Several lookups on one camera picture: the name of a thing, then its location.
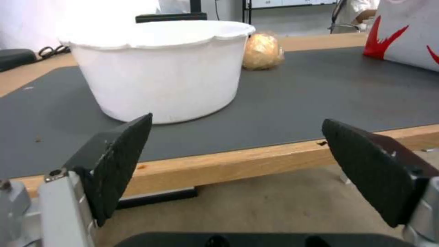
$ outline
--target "chair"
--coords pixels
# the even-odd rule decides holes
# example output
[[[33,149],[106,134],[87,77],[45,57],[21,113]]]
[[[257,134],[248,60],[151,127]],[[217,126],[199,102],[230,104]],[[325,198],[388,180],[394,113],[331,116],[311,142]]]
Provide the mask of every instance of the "chair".
[[[335,27],[346,27],[346,28],[352,28],[353,31],[355,30],[355,32],[359,33],[360,29],[356,26],[356,25],[352,25],[352,24],[347,24],[347,23],[335,23],[335,21],[337,20],[338,15],[340,14],[340,11],[342,10],[342,8],[346,5],[346,2],[348,0],[339,0],[338,3],[335,5],[335,8],[332,12],[332,18],[331,18],[331,26],[328,28],[330,30],[330,33],[332,34],[334,32],[334,28]]]

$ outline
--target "white bag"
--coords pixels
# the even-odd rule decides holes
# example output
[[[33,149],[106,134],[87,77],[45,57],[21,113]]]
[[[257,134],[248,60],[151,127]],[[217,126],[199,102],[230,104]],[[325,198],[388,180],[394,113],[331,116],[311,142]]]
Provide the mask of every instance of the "white bag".
[[[364,54],[439,72],[439,0],[381,0]]]

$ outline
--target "white cloth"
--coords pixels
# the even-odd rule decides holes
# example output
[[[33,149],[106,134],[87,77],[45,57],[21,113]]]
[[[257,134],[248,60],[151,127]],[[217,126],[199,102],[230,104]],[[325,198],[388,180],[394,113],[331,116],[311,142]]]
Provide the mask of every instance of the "white cloth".
[[[376,10],[380,0],[346,0],[346,4],[338,14],[336,24],[353,24],[357,25],[360,30],[366,28],[365,24],[360,24],[356,18],[365,10]]]

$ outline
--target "cable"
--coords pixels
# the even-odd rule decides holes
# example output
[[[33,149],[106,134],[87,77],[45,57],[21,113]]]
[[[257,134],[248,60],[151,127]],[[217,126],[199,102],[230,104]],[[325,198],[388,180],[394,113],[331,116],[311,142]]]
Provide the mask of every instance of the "cable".
[[[215,13],[216,13],[216,19],[218,19],[218,21],[220,20],[220,16],[218,15],[218,5],[216,4],[216,2],[218,0],[214,0],[215,1]]]

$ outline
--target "screw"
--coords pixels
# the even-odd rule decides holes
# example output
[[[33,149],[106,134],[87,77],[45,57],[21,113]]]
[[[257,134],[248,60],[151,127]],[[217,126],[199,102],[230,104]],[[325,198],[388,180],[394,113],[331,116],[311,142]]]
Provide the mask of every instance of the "screw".
[[[68,176],[68,171],[65,167],[53,170],[44,176],[44,181],[46,183],[55,181],[57,179]]]
[[[12,187],[11,187],[11,182],[9,181],[9,179],[0,179],[0,190],[2,191],[6,191],[9,192],[11,191]]]

